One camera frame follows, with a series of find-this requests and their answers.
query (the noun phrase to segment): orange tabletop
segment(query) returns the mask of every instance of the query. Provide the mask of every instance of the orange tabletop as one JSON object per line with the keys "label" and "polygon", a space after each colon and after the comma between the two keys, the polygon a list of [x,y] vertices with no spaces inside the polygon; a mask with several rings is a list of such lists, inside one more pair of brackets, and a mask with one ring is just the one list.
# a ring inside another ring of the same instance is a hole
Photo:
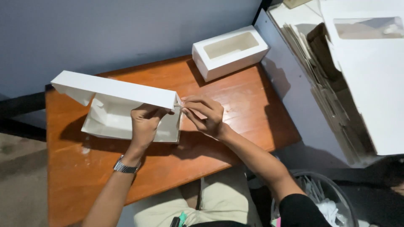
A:
{"label": "orange tabletop", "polygon": [[[260,64],[206,83],[191,56],[99,74],[117,80],[204,94],[225,108],[223,121],[266,151],[300,141],[288,112]],[[81,221],[130,141],[81,132],[90,105],[56,90],[46,92],[49,226]],[[152,143],[130,188],[126,204],[158,194],[240,163],[222,143],[196,131],[184,116],[179,145]]]}

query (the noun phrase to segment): white cardboard box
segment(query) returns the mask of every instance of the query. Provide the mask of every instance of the white cardboard box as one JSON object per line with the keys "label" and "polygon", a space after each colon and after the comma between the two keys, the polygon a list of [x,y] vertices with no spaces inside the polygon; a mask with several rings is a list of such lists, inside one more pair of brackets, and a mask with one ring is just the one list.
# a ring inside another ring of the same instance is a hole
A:
{"label": "white cardboard box", "polygon": [[[404,2],[328,0],[320,1],[320,9],[335,67],[343,73],[376,153],[404,153]],[[340,21],[347,31],[338,30]],[[386,27],[389,21],[401,22]]]}
{"label": "white cardboard box", "polygon": [[194,43],[192,59],[208,82],[261,61],[267,51],[268,45],[250,25]]}
{"label": "white cardboard box", "polygon": [[82,105],[87,106],[93,99],[82,132],[103,138],[131,139],[130,111],[148,103],[175,113],[161,119],[154,142],[179,141],[181,112],[180,107],[174,105],[181,100],[175,91],[70,71],[61,72],[51,84],[59,93],[67,94]]}

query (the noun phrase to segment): gray wall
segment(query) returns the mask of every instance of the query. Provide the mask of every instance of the gray wall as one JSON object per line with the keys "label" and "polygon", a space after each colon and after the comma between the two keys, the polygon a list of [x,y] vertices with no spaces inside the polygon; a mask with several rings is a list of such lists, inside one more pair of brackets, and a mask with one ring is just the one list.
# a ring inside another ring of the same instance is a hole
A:
{"label": "gray wall", "polygon": [[251,25],[260,2],[2,0],[0,93],[41,92],[62,70],[96,74],[190,54],[194,42]]}

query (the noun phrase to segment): silver watch band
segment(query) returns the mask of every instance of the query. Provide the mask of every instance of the silver watch band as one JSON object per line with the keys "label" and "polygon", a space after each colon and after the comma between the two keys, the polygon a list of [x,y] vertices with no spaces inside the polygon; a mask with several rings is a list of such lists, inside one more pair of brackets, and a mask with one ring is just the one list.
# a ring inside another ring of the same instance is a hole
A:
{"label": "silver watch band", "polygon": [[118,158],[118,161],[116,161],[114,165],[114,170],[118,172],[123,172],[123,173],[136,173],[137,170],[139,169],[140,165],[142,164],[140,161],[136,164],[135,167],[131,166],[125,166],[122,162],[121,159],[124,157],[124,155],[121,155]]}

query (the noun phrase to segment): box lid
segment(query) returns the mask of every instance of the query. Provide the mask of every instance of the box lid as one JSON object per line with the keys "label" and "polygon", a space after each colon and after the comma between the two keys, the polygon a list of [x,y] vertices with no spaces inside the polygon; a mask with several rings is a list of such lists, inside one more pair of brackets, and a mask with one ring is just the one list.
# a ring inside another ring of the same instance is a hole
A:
{"label": "box lid", "polygon": [[172,90],[70,71],[61,72],[51,81],[51,84],[59,93],[67,94],[69,97],[85,106],[90,103],[95,93],[138,101],[168,109],[174,109],[174,104],[177,102],[181,103],[177,93]]}
{"label": "box lid", "polygon": [[[404,153],[399,149],[404,137],[404,38],[386,38],[384,27],[378,32],[365,29],[375,29],[376,21],[384,25],[392,18],[399,18],[402,27],[404,2],[328,0],[320,1],[320,9],[334,64],[343,73],[376,153]],[[337,30],[338,21],[346,21],[344,25],[356,37],[348,38]]]}

